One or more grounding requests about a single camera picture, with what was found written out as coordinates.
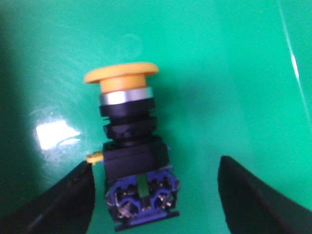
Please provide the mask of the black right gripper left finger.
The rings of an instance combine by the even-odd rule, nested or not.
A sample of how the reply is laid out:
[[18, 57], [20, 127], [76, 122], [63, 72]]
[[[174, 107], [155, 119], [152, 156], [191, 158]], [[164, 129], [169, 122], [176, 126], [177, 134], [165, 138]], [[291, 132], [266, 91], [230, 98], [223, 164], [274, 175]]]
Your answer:
[[2, 234], [85, 234], [95, 207], [92, 165], [80, 163], [45, 193], [0, 220]]

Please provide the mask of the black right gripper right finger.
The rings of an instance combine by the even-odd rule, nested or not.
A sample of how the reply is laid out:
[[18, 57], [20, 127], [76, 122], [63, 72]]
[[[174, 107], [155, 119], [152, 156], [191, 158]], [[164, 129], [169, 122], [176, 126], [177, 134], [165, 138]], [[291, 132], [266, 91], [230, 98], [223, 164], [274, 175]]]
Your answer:
[[218, 191], [232, 234], [310, 234], [312, 212], [256, 177], [230, 156], [222, 156]]

